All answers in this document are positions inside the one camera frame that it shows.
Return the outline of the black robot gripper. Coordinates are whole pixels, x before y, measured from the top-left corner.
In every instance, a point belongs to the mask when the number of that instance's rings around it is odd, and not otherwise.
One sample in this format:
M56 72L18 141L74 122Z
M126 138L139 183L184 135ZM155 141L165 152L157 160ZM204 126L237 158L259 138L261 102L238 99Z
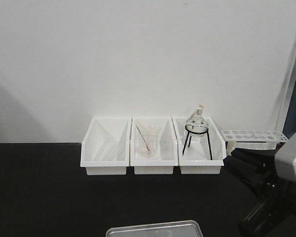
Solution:
M236 148L224 160L225 169L259 199L238 223L241 235L262 237L290 215L296 216L296 183L280 178L275 169L276 150Z

